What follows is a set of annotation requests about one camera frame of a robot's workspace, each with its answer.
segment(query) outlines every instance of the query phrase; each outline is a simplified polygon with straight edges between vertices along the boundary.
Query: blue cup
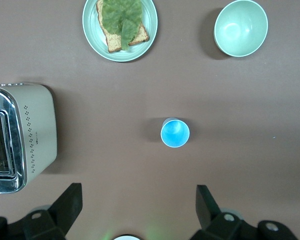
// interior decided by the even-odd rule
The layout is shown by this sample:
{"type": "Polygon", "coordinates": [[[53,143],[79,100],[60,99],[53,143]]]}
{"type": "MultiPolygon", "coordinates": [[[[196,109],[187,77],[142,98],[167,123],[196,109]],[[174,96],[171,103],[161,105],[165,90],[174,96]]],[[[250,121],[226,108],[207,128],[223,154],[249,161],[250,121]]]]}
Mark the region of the blue cup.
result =
{"type": "Polygon", "coordinates": [[[162,125],[161,139],[170,148],[179,148],[186,144],[190,136],[187,124],[175,117],[167,118],[162,125]]]}

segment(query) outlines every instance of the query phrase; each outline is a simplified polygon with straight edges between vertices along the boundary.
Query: toaster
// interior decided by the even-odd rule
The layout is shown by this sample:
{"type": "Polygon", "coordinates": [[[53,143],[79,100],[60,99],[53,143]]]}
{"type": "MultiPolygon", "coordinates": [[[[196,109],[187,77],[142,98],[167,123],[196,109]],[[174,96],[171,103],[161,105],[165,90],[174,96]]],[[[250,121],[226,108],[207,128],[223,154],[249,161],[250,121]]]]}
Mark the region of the toaster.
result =
{"type": "Polygon", "coordinates": [[[0,85],[0,194],[15,193],[57,157],[54,102],[40,84],[0,85]]]}

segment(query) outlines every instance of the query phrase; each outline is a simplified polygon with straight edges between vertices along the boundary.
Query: plate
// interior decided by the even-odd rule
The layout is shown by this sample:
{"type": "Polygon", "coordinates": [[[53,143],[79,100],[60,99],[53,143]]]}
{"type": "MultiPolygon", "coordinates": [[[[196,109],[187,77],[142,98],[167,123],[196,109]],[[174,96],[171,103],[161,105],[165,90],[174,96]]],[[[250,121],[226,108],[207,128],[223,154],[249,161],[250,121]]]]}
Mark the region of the plate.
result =
{"type": "Polygon", "coordinates": [[[142,23],[148,32],[149,40],[133,46],[128,50],[108,52],[106,36],[104,35],[99,21],[96,8],[97,0],[87,0],[82,14],[82,26],[85,37],[90,46],[102,57],[115,62],[128,62],[142,56],[152,45],[158,30],[158,15],[152,0],[141,0],[142,23]]]}

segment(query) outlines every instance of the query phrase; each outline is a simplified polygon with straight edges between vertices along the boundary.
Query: bread slice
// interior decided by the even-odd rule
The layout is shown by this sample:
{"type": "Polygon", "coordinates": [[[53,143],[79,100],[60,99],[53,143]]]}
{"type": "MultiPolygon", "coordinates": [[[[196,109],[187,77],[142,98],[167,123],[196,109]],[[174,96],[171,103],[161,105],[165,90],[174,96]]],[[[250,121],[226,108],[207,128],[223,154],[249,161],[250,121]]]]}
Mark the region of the bread slice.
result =
{"type": "MultiPolygon", "coordinates": [[[[98,13],[98,21],[100,24],[100,27],[105,35],[106,44],[108,46],[109,53],[114,53],[120,51],[121,48],[121,36],[117,34],[110,34],[103,26],[102,24],[102,7],[104,5],[104,0],[97,0],[96,2],[96,11],[98,13]]],[[[149,40],[149,35],[147,33],[147,30],[145,26],[140,23],[139,25],[139,31],[136,34],[135,38],[129,42],[129,46],[136,45],[142,42],[146,42],[149,40]]]]}

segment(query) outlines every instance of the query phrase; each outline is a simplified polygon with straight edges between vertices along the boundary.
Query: lettuce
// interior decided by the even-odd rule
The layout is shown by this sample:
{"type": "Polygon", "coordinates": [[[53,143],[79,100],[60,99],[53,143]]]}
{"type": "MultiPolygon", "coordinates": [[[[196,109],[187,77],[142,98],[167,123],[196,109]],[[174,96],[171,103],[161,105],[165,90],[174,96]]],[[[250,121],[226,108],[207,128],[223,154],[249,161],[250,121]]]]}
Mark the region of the lettuce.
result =
{"type": "Polygon", "coordinates": [[[110,34],[121,36],[122,50],[128,50],[142,22],[140,0],[103,0],[102,24],[110,34]]]}

